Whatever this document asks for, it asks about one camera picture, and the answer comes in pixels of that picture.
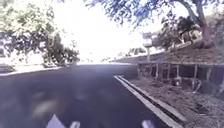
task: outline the bright sky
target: bright sky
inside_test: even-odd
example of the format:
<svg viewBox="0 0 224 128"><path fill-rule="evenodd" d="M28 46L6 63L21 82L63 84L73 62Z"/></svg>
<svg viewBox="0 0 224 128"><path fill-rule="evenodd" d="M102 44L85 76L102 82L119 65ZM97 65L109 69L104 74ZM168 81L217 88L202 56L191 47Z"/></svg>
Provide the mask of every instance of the bright sky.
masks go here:
<svg viewBox="0 0 224 128"><path fill-rule="evenodd" d="M186 9L181 6L177 6L174 13L187 16ZM76 36L81 59L99 61L108 56L114 57L122 51L127 52L130 47L142 46L147 42L139 32L153 32L161 28L161 20L158 19L153 25L130 35L130 28L118 28L114 22L109 21L100 7L88 10L82 0L55 4L54 11L59 25ZM205 13L211 14L211 9L205 10Z"/></svg>

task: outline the asphalt road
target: asphalt road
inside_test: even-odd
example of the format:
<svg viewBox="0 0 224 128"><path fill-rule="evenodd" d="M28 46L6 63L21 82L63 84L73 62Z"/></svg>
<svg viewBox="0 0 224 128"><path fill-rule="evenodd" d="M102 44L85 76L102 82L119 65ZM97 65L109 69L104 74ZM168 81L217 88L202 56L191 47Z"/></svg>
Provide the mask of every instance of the asphalt road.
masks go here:
<svg viewBox="0 0 224 128"><path fill-rule="evenodd" d="M113 75L136 77L134 66L75 66L0 77L0 128L45 128L53 114L69 128L167 127Z"/></svg>

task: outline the tree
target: tree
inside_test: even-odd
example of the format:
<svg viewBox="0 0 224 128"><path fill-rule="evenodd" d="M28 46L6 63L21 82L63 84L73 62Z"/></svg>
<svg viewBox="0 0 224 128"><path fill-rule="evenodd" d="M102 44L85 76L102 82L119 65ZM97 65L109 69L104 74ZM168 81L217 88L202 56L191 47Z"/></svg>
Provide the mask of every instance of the tree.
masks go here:
<svg viewBox="0 0 224 128"><path fill-rule="evenodd" d="M66 48L61 43L64 31L54 22L54 12L51 4L17 0L8 5L5 11L4 36L9 43L5 49L17 54L41 53L45 63L60 63L77 61L78 52Z"/></svg>
<svg viewBox="0 0 224 128"><path fill-rule="evenodd" d="M106 14L114 21L123 24L125 21L140 26L145 20L153 18L153 13L161 14L164 7L175 7L179 3L186 8L193 22L200 26L203 38L203 48L213 45L211 30L208 26L203 7L211 4L217 6L219 0L92 0L87 6L95 6L100 3L104 6Z"/></svg>
<svg viewBox="0 0 224 128"><path fill-rule="evenodd" d="M152 39L152 45L155 47L162 47L168 50L170 47L176 47L178 44L186 42L194 43L197 39L195 31L200 31L197 25L190 19L190 17L179 17L170 11L162 19L162 29L158 32L157 37Z"/></svg>

